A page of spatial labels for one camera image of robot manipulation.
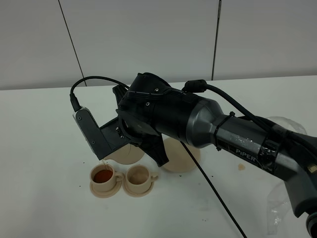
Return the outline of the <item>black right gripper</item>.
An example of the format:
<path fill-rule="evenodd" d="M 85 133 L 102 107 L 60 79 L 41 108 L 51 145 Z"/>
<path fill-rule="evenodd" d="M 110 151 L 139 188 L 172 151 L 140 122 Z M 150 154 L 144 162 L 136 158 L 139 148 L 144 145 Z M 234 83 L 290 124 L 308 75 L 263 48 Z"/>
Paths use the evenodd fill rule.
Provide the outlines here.
<path fill-rule="evenodd" d="M 155 103 L 162 101 L 163 93 L 142 92 L 117 85 L 115 94 L 118 116 L 101 127 L 111 151 L 132 144 L 142 149 L 161 167 L 169 162 L 162 135 L 154 125 Z"/>

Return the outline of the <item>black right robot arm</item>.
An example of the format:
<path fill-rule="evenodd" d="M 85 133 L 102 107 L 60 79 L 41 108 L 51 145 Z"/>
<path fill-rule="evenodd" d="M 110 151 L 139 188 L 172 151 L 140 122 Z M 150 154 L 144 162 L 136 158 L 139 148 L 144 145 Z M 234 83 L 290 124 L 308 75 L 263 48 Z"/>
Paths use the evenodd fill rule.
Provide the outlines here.
<path fill-rule="evenodd" d="M 317 235 L 317 140 L 255 116 L 204 80 L 172 88 L 151 73 L 137 75 L 127 91 L 116 88 L 117 118 L 101 128 L 97 157 L 127 143 L 139 146 L 158 166 L 167 163 L 162 136 L 196 148 L 214 145 L 283 180 L 296 217 Z"/>

